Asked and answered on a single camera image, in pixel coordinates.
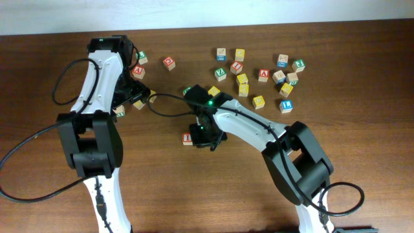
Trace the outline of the green R block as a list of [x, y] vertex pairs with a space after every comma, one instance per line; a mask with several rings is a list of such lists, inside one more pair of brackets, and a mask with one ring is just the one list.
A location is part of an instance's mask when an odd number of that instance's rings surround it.
[[182, 92], [182, 94], [183, 94], [183, 96], [185, 96], [186, 95], [186, 93], [191, 89], [192, 87], [187, 87], [187, 88], [185, 88], [184, 90], [183, 90], [183, 92]]

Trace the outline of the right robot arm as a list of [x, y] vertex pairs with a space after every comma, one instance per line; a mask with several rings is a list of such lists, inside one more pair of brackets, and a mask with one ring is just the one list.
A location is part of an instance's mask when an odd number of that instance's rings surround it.
[[226, 93], [212, 96], [199, 85], [184, 99], [197, 117], [190, 125], [193, 145], [214, 151], [232, 134], [261, 152], [280, 193], [295, 205], [300, 232], [333, 232], [327, 191], [333, 165], [311, 130], [301, 122], [288, 126], [267, 120]]

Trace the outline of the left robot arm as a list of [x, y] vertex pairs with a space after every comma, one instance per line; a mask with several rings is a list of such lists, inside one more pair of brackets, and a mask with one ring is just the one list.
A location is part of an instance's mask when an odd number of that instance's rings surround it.
[[70, 112], [57, 119], [67, 163], [89, 191], [99, 232], [133, 230], [120, 191], [124, 147], [114, 110], [150, 96], [149, 88], [130, 75], [134, 49], [125, 35], [93, 38], [81, 93]]

